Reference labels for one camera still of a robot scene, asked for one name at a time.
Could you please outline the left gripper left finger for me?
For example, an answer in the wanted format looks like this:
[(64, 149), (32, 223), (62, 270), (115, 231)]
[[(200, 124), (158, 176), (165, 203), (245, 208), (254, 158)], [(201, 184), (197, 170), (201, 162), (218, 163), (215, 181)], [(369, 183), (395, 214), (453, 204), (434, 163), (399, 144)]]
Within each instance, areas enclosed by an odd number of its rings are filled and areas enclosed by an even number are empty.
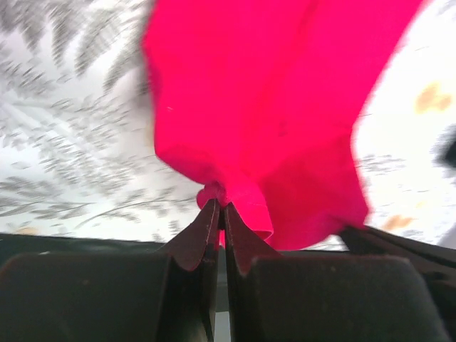
[(212, 341), (218, 204), (154, 252), (1, 260), (3, 341)]

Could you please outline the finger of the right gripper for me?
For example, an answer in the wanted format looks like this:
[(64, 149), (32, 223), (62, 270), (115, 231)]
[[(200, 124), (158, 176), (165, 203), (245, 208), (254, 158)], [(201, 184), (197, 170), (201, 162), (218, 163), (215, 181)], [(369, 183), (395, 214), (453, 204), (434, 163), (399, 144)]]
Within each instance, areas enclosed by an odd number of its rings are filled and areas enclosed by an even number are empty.
[(420, 271), (455, 270), (454, 249), (398, 237), (371, 227), (347, 227), (338, 235), (348, 250), (354, 254), (406, 258)]

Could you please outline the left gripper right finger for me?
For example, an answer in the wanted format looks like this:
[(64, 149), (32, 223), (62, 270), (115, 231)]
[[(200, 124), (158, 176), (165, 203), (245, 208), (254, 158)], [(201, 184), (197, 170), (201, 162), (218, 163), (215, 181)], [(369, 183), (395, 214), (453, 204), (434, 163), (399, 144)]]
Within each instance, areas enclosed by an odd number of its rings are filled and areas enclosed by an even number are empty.
[(452, 271), (348, 250), (282, 254), (224, 210), (233, 341), (451, 341)]

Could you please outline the red t shirt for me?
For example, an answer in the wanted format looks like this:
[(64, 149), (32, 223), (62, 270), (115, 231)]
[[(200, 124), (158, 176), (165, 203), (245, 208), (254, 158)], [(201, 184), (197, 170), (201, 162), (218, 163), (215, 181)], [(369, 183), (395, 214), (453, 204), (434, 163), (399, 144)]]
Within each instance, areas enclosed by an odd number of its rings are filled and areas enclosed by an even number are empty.
[(368, 205), (353, 126), (423, 1), (158, 1), (142, 41), (155, 153), (275, 249)]

